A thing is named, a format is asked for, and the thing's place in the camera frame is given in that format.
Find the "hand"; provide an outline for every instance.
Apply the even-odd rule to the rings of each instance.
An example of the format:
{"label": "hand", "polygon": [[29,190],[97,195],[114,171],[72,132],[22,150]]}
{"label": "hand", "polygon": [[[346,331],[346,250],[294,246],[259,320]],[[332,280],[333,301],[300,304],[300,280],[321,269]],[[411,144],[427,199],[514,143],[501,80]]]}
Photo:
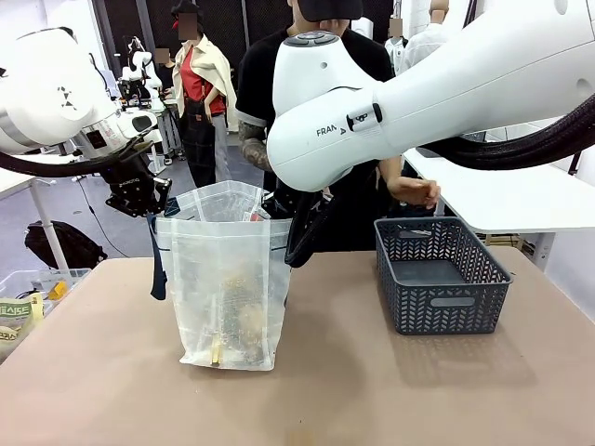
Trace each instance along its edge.
{"label": "hand", "polygon": [[395,200],[406,202],[414,206],[433,208],[440,199],[440,187],[436,181],[397,177],[387,184],[390,195]]}
{"label": "hand", "polygon": [[205,102],[205,115],[209,124],[213,124],[213,116],[211,115],[211,104]]}

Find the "black apron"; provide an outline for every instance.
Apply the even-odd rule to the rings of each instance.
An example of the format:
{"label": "black apron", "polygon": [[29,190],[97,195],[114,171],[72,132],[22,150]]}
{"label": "black apron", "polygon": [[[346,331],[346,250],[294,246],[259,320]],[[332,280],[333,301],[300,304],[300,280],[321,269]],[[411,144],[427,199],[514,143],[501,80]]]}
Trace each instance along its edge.
{"label": "black apron", "polygon": [[208,122],[205,103],[185,99],[179,136],[197,188],[215,184],[215,127]]}

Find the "beige table surface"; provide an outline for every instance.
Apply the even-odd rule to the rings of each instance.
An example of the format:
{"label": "beige table surface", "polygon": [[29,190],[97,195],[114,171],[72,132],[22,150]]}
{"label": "beige table surface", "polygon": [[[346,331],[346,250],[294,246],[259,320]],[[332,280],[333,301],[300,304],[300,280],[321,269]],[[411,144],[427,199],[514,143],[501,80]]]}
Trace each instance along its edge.
{"label": "beige table surface", "polygon": [[595,444],[595,326],[518,251],[495,334],[404,337],[371,253],[295,270],[276,368],[178,363],[150,259],[108,260],[0,366],[0,444]]}

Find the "clear plastic bag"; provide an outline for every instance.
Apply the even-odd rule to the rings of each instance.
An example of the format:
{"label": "clear plastic bag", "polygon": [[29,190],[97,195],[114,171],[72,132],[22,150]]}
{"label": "clear plastic bag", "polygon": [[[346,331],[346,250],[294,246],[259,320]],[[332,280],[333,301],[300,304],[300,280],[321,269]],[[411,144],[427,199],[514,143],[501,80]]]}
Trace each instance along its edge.
{"label": "clear plastic bag", "polygon": [[262,189],[225,181],[176,199],[155,235],[176,309],[181,362],[269,371],[284,319],[290,220],[262,215]]}

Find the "black strap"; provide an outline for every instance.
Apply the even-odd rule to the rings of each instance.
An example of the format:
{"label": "black strap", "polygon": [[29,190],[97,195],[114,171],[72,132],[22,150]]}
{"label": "black strap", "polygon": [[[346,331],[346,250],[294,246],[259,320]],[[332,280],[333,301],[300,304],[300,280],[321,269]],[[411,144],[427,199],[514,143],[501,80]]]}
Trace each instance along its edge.
{"label": "black strap", "polygon": [[335,196],[330,203],[322,203],[320,192],[301,192],[287,240],[287,265],[301,268],[315,252],[321,252],[321,238],[331,224],[337,224],[337,215],[353,206],[354,197],[363,191],[362,185],[367,183],[370,176],[376,175],[377,165],[378,161],[370,161],[353,167],[351,173],[336,184],[337,190],[333,191]]}
{"label": "black strap", "polygon": [[153,258],[151,295],[157,300],[165,300],[167,274],[165,274],[163,264],[161,263],[161,249],[159,249],[157,240],[155,239],[155,216],[153,214],[147,214],[147,224],[149,225],[149,233],[151,234]]}

